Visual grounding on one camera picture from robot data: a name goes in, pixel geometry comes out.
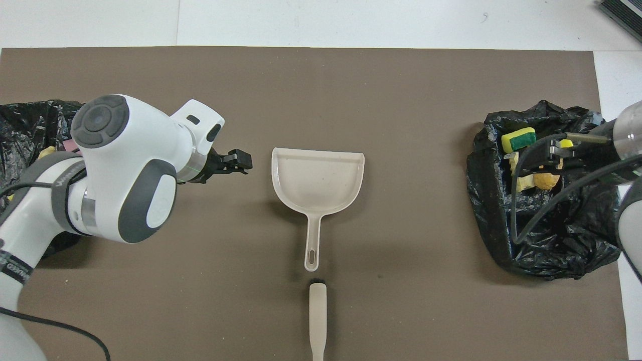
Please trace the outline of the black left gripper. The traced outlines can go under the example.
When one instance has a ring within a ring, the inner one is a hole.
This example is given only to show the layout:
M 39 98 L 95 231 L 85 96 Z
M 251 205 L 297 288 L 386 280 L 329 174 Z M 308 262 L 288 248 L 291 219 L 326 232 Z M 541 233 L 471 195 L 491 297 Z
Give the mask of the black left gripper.
M 209 148 L 207 154 L 194 150 L 186 165 L 178 171 L 178 183 L 205 184 L 214 174 L 248 174 L 246 169 L 253 167 L 252 156 L 239 149 L 229 151 L 227 163 L 214 148 Z

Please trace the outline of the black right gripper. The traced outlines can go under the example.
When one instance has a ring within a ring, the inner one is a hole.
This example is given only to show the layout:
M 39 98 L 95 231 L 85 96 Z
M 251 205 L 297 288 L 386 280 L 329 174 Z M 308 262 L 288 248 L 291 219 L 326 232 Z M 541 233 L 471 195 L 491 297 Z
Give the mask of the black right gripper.
M 575 162 L 578 165 L 572 171 L 572 176 L 584 176 L 601 167 L 619 162 L 623 158 L 617 153 L 613 142 L 596 143 L 580 142 L 574 146 Z M 573 157 L 573 142 L 551 141 L 549 144 L 549 160 L 559 161 L 562 158 Z

